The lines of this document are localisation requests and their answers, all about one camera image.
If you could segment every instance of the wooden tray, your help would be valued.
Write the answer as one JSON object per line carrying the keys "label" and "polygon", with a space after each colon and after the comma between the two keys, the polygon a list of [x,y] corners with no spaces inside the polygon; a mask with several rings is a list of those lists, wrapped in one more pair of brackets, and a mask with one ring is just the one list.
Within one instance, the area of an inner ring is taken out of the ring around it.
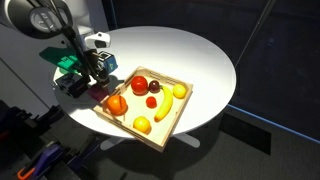
{"label": "wooden tray", "polygon": [[[148,83],[152,80],[158,80],[160,85],[167,86],[171,91],[175,84],[180,83],[187,89],[187,94],[184,99],[177,99],[173,97],[173,105],[167,116],[160,122],[154,121],[154,115],[161,106],[164,95],[161,90],[159,93],[151,93],[144,96],[136,96],[133,94],[130,83],[134,76],[144,76]],[[130,133],[136,139],[149,145],[150,147],[162,152],[166,146],[166,143],[173,133],[175,126],[177,125],[179,118],[192,94],[192,84],[183,82],[181,80],[166,76],[164,74],[152,71],[144,67],[138,67],[125,81],[120,84],[111,95],[119,94],[126,99],[128,104],[128,111],[122,116],[113,116],[108,110],[104,111],[102,103],[109,97],[105,97],[100,105],[94,107],[94,111],[103,119],[111,122],[117,127]],[[149,96],[153,96],[157,100],[157,107],[150,109],[146,106],[146,99]],[[138,116],[145,116],[151,123],[152,130],[146,135],[133,128],[133,121]]]}

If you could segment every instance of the white round table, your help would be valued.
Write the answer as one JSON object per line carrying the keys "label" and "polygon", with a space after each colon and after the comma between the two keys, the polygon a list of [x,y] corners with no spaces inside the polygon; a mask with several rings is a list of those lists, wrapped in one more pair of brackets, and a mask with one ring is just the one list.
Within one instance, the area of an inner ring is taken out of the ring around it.
{"label": "white round table", "polygon": [[[117,29],[108,34],[111,45],[101,50],[115,56],[119,67],[111,75],[117,79],[126,79],[138,66],[143,66],[193,84],[191,98],[173,132],[184,134],[177,136],[182,141],[189,141],[185,133],[213,119],[233,96],[236,74],[230,59],[219,47],[198,35],[153,26]],[[57,68],[54,80],[60,76]],[[109,136],[133,138],[99,118],[92,110],[98,102],[87,93],[73,99],[59,88],[54,92],[62,109],[78,123]]]}

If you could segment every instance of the orange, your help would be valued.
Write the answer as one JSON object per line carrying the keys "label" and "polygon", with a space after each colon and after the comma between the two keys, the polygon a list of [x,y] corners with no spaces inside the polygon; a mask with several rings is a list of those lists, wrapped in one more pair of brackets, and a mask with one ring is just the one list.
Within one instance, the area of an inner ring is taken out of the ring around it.
{"label": "orange", "polygon": [[149,134],[151,131],[151,124],[146,117],[139,116],[133,121],[133,128],[145,134]]}
{"label": "orange", "polygon": [[113,95],[108,97],[108,99],[103,102],[103,107],[104,110],[108,108],[110,113],[114,116],[121,116],[128,110],[126,100],[120,95]]}

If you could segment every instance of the lemon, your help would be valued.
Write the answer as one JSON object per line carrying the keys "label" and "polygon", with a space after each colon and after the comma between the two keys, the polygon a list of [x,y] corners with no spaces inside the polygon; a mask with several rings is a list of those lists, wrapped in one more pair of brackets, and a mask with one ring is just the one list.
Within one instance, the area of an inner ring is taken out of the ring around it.
{"label": "lemon", "polygon": [[187,89],[182,84],[173,86],[173,95],[178,99],[183,99],[187,94]]}
{"label": "lemon", "polygon": [[139,116],[133,121],[133,128],[145,134],[149,134],[151,131],[151,124],[146,117]]}

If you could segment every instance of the banana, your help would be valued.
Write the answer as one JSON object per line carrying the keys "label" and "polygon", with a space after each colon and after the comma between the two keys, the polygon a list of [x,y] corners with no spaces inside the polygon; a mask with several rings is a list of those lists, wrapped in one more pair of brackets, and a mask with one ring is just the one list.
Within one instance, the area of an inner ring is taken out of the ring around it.
{"label": "banana", "polygon": [[159,122],[164,117],[166,117],[166,115],[169,113],[169,111],[172,107],[172,103],[173,103],[173,94],[172,94],[171,90],[166,86],[161,86],[161,89],[163,91],[164,98],[163,98],[163,102],[162,102],[160,108],[158,109],[156,115],[154,116],[154,120],[156,122]]}

